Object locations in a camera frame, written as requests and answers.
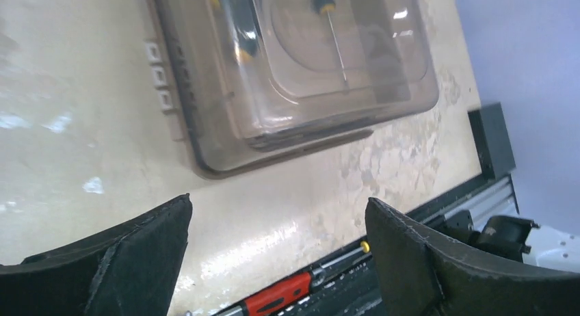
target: red handle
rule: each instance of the red handle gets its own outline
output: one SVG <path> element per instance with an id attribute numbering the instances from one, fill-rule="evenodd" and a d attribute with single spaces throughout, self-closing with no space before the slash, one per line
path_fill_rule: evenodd
<path id="1" fill-rule="evenodd" d="M 304 297 L 310 291 L 310 273 L 305 272 L 260 291 L 244 300 L 248 316 L 268 315 Z"/>

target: transparent plastic container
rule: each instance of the transparent plastic container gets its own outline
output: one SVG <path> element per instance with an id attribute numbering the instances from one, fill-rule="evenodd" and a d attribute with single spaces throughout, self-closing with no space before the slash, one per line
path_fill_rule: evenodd
<path id="1" fill-rule="evenodd" d="M 354 140 L 437 102 L 417 0 L 154 2 L 208 176 Z"/>

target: hand tool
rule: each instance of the hand tool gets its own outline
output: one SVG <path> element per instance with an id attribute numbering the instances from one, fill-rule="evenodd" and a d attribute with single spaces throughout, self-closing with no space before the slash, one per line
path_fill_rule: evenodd
<path id="1" fill-rule="evenodd" d="M 258 52 L 261 32 L 252 0 L 210 0 L 214 9 L 222 9 L 234 43 L 238 64 L 249 62 Z"/>
<path id="2" fill-rule="evenodd" d="M 343 61 L 343 56 L 341 54 L 341 48 L 339 46 L 339 41 L 337 40 L 337 35 L 334 32 L 334 25 L 332 24 L 332 17 L 330 15 L 337 8 L 337 3 L 334 0 L 312 0 L 314 10 L 320 15 L 326 14 L 328 17 L 328 24 L 330 25 L 330 32 L 332 32 L 332 39 L 334 40 L 334 45 L 337 48 L 337 54 L 339 56 L 339 61 L 341 63 L 341 70 L 343 71 L 343 80 L 348 88 L 348 80 L 346 77 L 345 65 Z"/>
<path id="3" fill-rule="evenodd" d="M 309 271 L 300 272 L 246 298 L 216 316 L 264 316 L 288 307 L 371 256 L 366 241 Z"/>

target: table surface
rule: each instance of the table surface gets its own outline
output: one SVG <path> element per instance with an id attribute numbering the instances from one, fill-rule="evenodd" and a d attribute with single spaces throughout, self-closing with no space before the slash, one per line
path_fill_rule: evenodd
<path id="1" fill-rule="evenodd" d="M 170 315 L 210 315 L 480 172 L 477 88 L 454 0 L 421 0 L 440 99 L 371 137 L 223 181 L 196 176 L 153 89 L 142 0 L 0 0 L 0 263 L 189 192 Z"/>

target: white plastic part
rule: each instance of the white plastic part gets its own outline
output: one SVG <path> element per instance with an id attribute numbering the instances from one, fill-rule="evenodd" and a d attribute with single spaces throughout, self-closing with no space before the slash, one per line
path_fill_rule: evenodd
<path id="1" fill-rule="evenodd" d="M 580 273 L 580 237 L 541 226 L 529 232 L 525 244 L 531 250 L 522 254 L 523 263 Z"/>
<path id="2" fill-rule="evenodd" d="M 147 52 L 147 59 L 149 63 L 156 64 L 161 63 L 163 59 L 161 58 L 161 51 L 159 50 L 159 45 L 155 42 L 145 42 L 145 49 Z"/>
<path id="3" fill-rule="evenodd" d="M 151 72 L 153 74 L 153 85 L 156 88 L 167 86 L 167 75 L 163 66 L 151 66 Z"/>
<path id="4" fill-rule="evenodd" d="M 169 90 L 158 90 L 157 95 L 159 96 L 159 104 L 161 104 L 162 110 L 171 111 L 175 108 L 173 106 L 173 100 L 171 99 L 171 93 L 169 93 Z"/>

